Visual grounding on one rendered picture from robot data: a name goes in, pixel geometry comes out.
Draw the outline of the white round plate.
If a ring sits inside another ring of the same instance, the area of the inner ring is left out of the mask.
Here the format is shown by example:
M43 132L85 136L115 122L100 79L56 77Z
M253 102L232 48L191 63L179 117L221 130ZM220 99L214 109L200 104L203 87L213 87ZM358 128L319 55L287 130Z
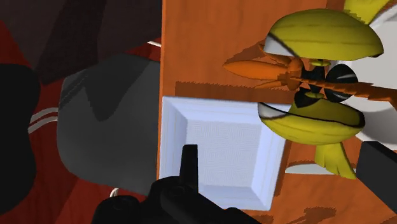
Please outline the white round plate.
M295 95L280 134L286 139L316 146L315 162L344 178L356 174L345 154L342 142L365 126L364 114L344 100L354 95L371 101L389 101L397 106L397 73L383 72L386 59L378 64L366 64L365 57L383 54L385 38L397 39L397 5L381 14L388 0L348 0L343 12L333 10L305 10L293 14L295 22L305 27L300 41L312 36L309 44L313 53L304 57L335 59L323 80L301 76L303 82L324 89L324 94L301 89Z

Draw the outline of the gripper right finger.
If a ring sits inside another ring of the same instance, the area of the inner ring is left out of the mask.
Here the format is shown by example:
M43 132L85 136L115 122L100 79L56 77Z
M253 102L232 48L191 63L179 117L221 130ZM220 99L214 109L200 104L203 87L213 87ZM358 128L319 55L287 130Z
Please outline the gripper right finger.
M378 141L362 142L357 178L397 214L397 153Z

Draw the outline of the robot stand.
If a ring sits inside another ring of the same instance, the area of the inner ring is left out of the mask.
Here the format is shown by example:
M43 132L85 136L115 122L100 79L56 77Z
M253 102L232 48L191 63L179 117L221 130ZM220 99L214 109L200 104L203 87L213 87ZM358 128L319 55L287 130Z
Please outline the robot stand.
M156 178L160 64L115 55L42 86L0 21L0 224L56 224L97 185L146 195Z

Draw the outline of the orange wooden table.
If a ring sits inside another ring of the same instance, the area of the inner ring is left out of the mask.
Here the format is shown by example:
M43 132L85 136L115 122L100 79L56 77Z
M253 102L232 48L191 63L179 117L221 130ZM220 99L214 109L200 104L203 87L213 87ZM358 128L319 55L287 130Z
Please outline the orange wooden table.
M293 93L259 89L256 80L223 69L260 59L258 44L282 16L309 8L341 10L344 0L163 0L161 95L289 104ZM270 211L252 211L265 224L397 224L359 180L282 173Z

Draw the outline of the white square plate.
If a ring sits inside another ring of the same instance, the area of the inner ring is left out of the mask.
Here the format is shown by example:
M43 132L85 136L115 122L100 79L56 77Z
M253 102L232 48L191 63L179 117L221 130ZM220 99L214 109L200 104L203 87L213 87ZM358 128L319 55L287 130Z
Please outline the white square plate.
M254 102L165 96L159 176L179 175L182 147L196 144L203 196L222 208L268 211L285 142Z

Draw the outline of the yellow bird toy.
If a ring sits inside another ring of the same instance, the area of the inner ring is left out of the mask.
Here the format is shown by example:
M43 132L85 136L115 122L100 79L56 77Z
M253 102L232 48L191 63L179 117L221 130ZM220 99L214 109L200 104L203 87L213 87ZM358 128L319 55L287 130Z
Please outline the yellow bird toy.
M364 114L345 101L363 97L397 109L397 89L360 82L349 63L376 58L384 47L375 28L397 16L390 0L345 0L342 11L291 13L269 30L261 52L270 62L240 60L224 65L233 74L259 80L260 88L288 87L288 111L258 103L260 120L277 135L316 148L316 164L347 179L356 174L343 141L365 126Z

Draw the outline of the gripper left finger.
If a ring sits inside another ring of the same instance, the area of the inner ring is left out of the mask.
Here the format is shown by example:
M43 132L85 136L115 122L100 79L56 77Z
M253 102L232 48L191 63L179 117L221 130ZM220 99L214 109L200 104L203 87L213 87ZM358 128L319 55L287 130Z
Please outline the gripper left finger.
M183 146L178 176L155 181L146 200L113 196L96 208L91 224L199 224L198 146Z

